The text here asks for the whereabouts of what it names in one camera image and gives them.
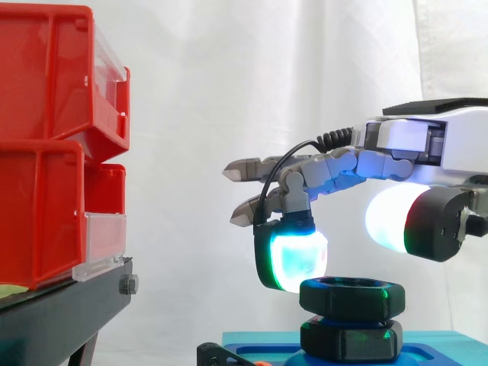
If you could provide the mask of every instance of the black cable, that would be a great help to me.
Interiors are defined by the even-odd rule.
[[[259,196],[258,206],[254,215],[254,225],[261,225],[266,222],[265,213],[265,199],[268,195],[268,189],[273,182],[277,171],[282,167],[284,162],[286,162],[293,154],[298,150],[304,148],[305,146],[313,146],[320,153],[327,153],[330,150],[337,149],[338,147],[344,147],[351,144],[352,128],[343,128],[341,130],[332,131],[329,133],[324,133],[322,136],[317,137],[317,141],[308,140],[303,141],[296,145],[293,149],[284,154],[280,160],[273,167],[269,176],[266,178],[265,185],[262,188],[261,196]]]

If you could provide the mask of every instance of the plastic drawer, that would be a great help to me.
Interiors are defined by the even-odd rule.
[[[0,3],[0,139],[75,140],[103,162],[129,149],[129,81],[77,5]]]
[[[0,284],[34,289],[80,264],[92,277],[121,265],[123,166],[85,163],[74,141],[19,140],[0,142],[0,176]]]

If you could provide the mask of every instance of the blue tray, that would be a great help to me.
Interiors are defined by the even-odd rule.
[[[405,344],[402,348],[402,355],[394,363],[369,364],[369,366],[488,365],[488,345],[457,332],[404,332],[403,340]],[[299,341],[299,332],[229,332],[223,334],[224,347],[250,361],[267,361],[273,366],[337,365],[304,354],[300,350]]]

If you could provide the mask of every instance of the black hex nut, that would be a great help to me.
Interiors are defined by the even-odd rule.
[[[300,305],[336,322],[378,323],[405,310],[405,289],[367,278],[314,278],[300,285]]]
[[[403,330],[394,320],[337,326],[315,316],[301,326],[300,345],[308,355],[332,362],[388,362],[400,355]]]

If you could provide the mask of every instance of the black shelf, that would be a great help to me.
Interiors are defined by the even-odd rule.
[[[90,365],[98,331],[130,303],[120,280],[133,263],[0,300],[0,366]]]

